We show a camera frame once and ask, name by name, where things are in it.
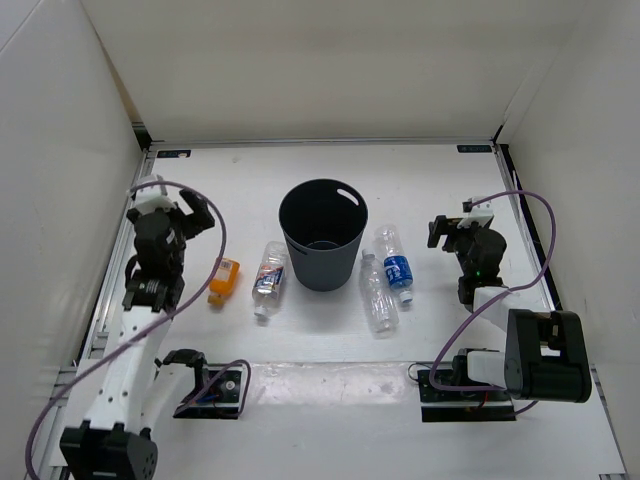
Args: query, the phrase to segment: white wall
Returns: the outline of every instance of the white wall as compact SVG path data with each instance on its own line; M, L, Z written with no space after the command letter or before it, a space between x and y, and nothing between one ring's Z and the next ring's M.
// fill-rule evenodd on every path
M592 0L511 144L559 222L552 262L630 471L640 473L640 2ZM544 209L531 204L548 245Z
M489 139L585 1L83 3L156 140Z
M0 3L0 477L17 480L86 330L140 152L79 2Z

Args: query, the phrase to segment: robotic arm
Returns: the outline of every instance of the robotic arm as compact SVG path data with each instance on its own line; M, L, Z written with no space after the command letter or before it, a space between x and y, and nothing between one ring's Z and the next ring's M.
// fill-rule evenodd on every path
M458 299L473 312L507 287L498 276L507 242L491 230L491 204L463 203L466 218L439 215L429 223L427 246L445 237L443 250L454 253L462 269ZM517 293L506 296L482 316L507 333L505 352L462 349L454 358L455 384L495 385L516 399L582 403L591 395L591 376L580 318L569 311L539 312Z
M162 178L151 175L140 182L156 180ZM186 190L180 196L193 213L186 215L172 202L164 186L146 187L132 195L127 218L134 225L136 255L126 269L119 344L128 342L163 312L175 310L184 288L186 242L214 226L203 199ZM206 360L194 350L171 352L154 379L154 359L169 325L156 328L115 358L80 427L64 429L60 449L76 480L153 477L158 449L152 432L157 420L172 418L189 388L190 368L195 377L192 393L204 386Z

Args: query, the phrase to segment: plastic bottle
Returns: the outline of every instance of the plastic bottle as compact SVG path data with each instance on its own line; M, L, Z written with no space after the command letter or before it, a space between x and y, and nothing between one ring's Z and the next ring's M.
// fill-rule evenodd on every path
M235 260L223 258L216 272L216 276L213 277L209 284L209 298L207 301L216 307L221 307L231 296L233 287L236 284L238 278L238 271L240 270L240 264Z
M269 242L264 249L251 292L258 317L268 317L278 306L287 258L287 247L282 242Z
M366 248L362 250L360 288L372 328L377 333L393 330L398 324L398 311L385 280L384 268Z
M413 275L407 257L404 256L400 236L395 225L383 225L375 231L374 245L380 258L384 258L384 268L389 287L404 304L413 301L411 284Z

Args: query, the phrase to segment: black bin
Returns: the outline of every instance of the black bin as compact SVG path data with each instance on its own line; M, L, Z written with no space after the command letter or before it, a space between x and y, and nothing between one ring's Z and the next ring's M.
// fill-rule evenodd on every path
M357 190L337 180L311 180L284 197L279 216L300 283L328 292L349 280L368 218Z

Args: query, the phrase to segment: orange container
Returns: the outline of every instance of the orange container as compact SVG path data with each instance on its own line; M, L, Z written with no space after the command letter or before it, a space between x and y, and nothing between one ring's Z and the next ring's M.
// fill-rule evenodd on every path
M240 270L240 264L235 260L229 258L223 258L220 262L220 267L216 272L216 276L213 277L209 284L209 298L207 301L211 305L221 307L231 296L233 287L235 287L236 280L238 278L238 272Z

